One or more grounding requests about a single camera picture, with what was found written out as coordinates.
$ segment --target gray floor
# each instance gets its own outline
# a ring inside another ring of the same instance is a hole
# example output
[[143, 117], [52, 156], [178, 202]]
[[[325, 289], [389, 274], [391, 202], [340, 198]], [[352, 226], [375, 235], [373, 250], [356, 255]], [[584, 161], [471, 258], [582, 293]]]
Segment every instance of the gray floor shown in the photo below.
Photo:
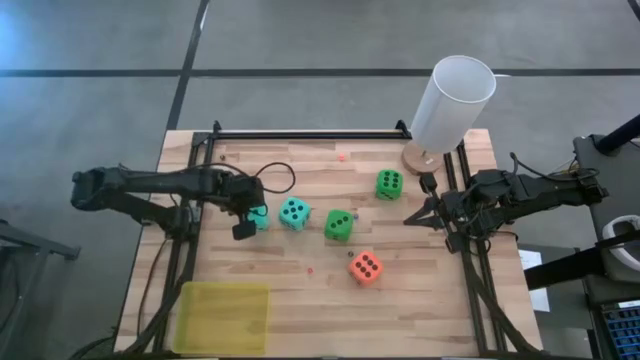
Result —
[[[198, 4], [0, 0], [0, 69], [179, 69]], [[194, 68], [431, 68], [451, 54], [493, 68], [640, 67], [640, 22], [625, 0], [213, 0]], [[178, 128], [389, 128], [412, 118], [427, 80], [196, 78]], [[177, 83], [0, 79], [0, 218], [83, 248], [47, 267], [21, 359], [66, 359], [117, 324], [140, 228], [74, 210], [71, 174], [154, 169]], [[573, 137], [640, 112], [639, 93], [640, 77], [499, 78], [475, 126], [490, 129], [500, 167], [515, 151], [551, 171], [572, 157]], [[515, 228], [535, 244], [595, 239], [586, 209]], [[580, 334], [553, 331], [543, 329], [550, 350], [584, 354]]]

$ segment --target wooden tabletop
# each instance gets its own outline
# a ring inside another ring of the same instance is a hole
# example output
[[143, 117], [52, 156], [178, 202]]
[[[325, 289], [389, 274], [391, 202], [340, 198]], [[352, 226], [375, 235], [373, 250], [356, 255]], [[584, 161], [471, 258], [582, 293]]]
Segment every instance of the wooden tabletop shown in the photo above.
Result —
[[[186, 166], [192, 133], [167, 133], [158, 171]], [[496, 167], [487, 130], [471, 130], [465, 141], [472, 173]], [[205, 205], [204, 209], [194, 281], [270, 285], [265, 356], [477, 355], [460, 254], [447, 251], [442, 231], [402, 225], [402, 220], [418, 210], [425, 199], [417, 177], [401, 164], [404, 144], [404, 140], [216, 142], [214, 161], [225, 155], [225, 162], [247, 173], [272, 161], [287, 162], [296, 171], [297, 184], [288, 194], [265, 194], [272, 209], [267, 232], [235, 241], [231, 226], [237, 218], [212, 205]], [[453, 158], [458, 186], [463, 188], [457, 156], [454, 154]], [[376, 176], [382, 169], [404, 174], [400, 199], [381, 201], [375, 197]], [[272, 189], [284, 189], [290, 183], [290, 175], [283, 168], [270, 168], [260, 177]], [[448, 190], [444, 167], [436, 178], [438, 191]], [[277, 209], [288, 196], [298, 197], [312, 207], [303, 232], [293, 232], [277, 219]], [[152, 199], [171, 204], [166, 196], [153, 195]], [[359, 215], [346, 244], [324, 238], [331, 209]], [[116, 350], [126, 348], [135, 339], [142, 291], [163, 239], [156, 226], [143, 231]], [[504, 234], [491, 240], [489, 258], [498, 302], [526, 339], [540, 348], [516, 242]], [[348, 252], [357, 254], [363, 250], [373, 251], [385, 268], [366, 289], [360, 288], [346, 271]], [[147, 298], [146, 321], [160, 303], [168, 257], [166, 247]], [[492, 344], [484, 306], [483, 314]], [[175, 309], [165, 342], [168, 348], [174, 327]]]

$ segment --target yellow tray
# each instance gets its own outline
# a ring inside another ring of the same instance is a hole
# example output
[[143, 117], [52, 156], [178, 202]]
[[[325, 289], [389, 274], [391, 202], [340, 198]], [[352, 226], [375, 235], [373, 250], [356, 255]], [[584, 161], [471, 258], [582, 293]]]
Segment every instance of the yellow tray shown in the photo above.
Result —
[[182, 286], [173, 351], [263, 355], [269, 286], [188, 282]]

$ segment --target translucent plastic cup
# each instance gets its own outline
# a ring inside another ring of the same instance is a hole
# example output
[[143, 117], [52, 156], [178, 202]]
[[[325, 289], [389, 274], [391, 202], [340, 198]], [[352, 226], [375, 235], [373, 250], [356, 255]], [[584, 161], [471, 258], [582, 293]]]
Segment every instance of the translucent plastic cup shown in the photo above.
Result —
[[413, 141], [429, 153], [447, 153], [460, 143], [496, 90], [491, 69], [455, 55], [436, 64], [411, 123]]

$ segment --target metal stand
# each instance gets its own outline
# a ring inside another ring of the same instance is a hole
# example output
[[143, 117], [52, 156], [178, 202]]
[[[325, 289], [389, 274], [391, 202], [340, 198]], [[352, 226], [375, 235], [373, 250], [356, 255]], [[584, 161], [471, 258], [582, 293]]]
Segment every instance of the metal stand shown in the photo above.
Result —
[[605, 275], [599, 248], [580, 251], [574, 255], [524, 271], [529, 290], [535, 290], [565, 281], [582, 279], [594, 275]]
[[72, 248], [22, 231], [9, 225], [4, 220], [0, 220], [0, 239], [18, 245], [20, 249], [29, 251], [34, 255], [31, 271], [26, 276], [24, 286], [21, 286], [19, 289], [12, 313], [8, 315], [8, 322], [4, 329], [5, 333], [0, 334], [0, 359], [13, 359], [14, 357], [11, 356], [10, 347], [11, 344], [19, 338], [19, 334], [24, 326], [27, 313], [25, 309], [29, 305], [28, 301], [31, 299], [38, 279], [47, 262], [47, 256], [49, 256], [49, 254], [58, 254], [66, 260], [75, 260], [78, 258], [80, 248]]

